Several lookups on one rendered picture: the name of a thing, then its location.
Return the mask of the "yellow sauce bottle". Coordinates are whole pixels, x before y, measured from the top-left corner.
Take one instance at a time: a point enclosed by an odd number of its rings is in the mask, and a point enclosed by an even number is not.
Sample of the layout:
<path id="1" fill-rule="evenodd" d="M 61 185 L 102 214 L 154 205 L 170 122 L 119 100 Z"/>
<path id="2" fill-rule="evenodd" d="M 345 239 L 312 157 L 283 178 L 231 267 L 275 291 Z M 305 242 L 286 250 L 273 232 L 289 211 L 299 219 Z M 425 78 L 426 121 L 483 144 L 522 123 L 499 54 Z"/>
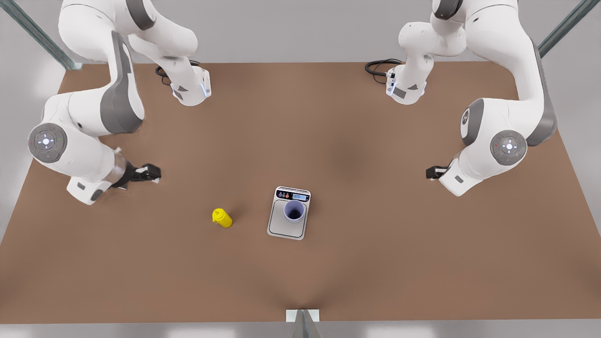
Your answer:
<path id="1" fill-rule="evenodd" d="M 223 228 L 229 228 L 233 224 L 233 220 L 224 209 L 214 209 L 212 212 L 212 221 L 219 224 Z"/>

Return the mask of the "lavender cup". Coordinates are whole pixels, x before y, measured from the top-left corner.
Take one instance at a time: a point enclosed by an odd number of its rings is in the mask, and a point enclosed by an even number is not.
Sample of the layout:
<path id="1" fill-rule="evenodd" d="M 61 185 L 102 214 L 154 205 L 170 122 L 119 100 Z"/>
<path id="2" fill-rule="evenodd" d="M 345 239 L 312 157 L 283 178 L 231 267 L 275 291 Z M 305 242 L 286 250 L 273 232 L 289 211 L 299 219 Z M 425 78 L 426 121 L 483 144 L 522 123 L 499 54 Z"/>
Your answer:
<path id="1" fill-rule="evenodd" d="M 283 212 L 288 222 L 296 224 L 303 220 L 306 214 L 306 206 L 301 201 L 290 200 L 285 203 Z"/>

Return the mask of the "silver kitchen scale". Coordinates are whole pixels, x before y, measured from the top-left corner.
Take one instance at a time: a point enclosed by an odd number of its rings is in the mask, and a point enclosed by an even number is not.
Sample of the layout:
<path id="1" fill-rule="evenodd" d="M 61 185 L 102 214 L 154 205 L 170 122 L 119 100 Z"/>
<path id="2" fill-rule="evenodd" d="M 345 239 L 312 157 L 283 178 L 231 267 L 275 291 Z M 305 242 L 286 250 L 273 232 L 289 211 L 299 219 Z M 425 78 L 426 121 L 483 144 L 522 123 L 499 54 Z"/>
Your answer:
<path id="1" fill-rule="evenodd" d="M 305 235 L 311 193 L 279 186 L 273 197 L 268 234 L 302 240 Z"/>

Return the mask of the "silver frame post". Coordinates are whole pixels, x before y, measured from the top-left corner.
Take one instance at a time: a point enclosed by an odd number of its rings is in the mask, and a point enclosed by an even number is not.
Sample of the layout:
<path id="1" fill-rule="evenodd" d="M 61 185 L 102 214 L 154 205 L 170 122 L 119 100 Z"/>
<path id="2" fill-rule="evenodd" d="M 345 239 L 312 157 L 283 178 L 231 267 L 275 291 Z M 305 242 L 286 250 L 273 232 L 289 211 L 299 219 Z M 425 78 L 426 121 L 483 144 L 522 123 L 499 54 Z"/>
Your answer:
<path id="1" fill-rule="evenodd" d="M 318 309 L 286 310 L 286 322 L 294 323 L 292 338 L 321 338 L 316 327 L 319 321 Z"/>
<path id="2" fill-rule="evenodd" d="M 556 44 L 562 40 L 601 0 L 581 0 L 571 12 L 549 33 L 539 44 L 538 52 L 543 58 Z"/>
<path id="3" fill-rule="evenodd" d="M 0 0 L 0 8 L 26 30 L 66 70 L 81 70 L 83 68 L 83 64 L 74 62 L 14 0 Z"/>

